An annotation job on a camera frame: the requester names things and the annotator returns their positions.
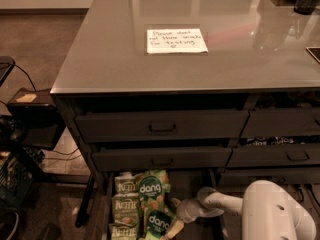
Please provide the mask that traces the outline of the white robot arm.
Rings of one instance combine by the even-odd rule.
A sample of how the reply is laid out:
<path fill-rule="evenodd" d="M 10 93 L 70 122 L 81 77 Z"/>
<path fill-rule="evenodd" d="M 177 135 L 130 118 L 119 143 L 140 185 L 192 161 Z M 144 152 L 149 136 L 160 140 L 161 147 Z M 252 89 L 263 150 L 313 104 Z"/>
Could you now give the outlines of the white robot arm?
<path fill-rule="evenodd" d="M 212 218 L 225 211 L 241 217 L 241 240 L 316 240 L 317 229 L 309 212 L 286 190 L 266 180 L 251 183 L 242 198 L 203 187 L 197 196 L 178 203 L 164 239 L 173 239 L 197 218 Z"/>

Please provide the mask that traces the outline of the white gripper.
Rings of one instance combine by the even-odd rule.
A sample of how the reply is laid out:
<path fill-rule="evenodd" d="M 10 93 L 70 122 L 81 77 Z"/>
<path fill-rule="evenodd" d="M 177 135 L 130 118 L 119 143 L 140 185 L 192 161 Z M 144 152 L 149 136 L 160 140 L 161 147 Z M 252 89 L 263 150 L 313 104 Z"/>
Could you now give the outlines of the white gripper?
<path fill-rule="evenodd" d="M 194 222 L 205 215 L 205 210 L 196 198 L 183 201 L 171 198 L 170 203 L 173 208 L 177 209 L 176 214 L 179 219 L 175 219 L 170 225 L 165 234 L 166 240 L 172 240 L 184 228 L 184 223 Z"/>

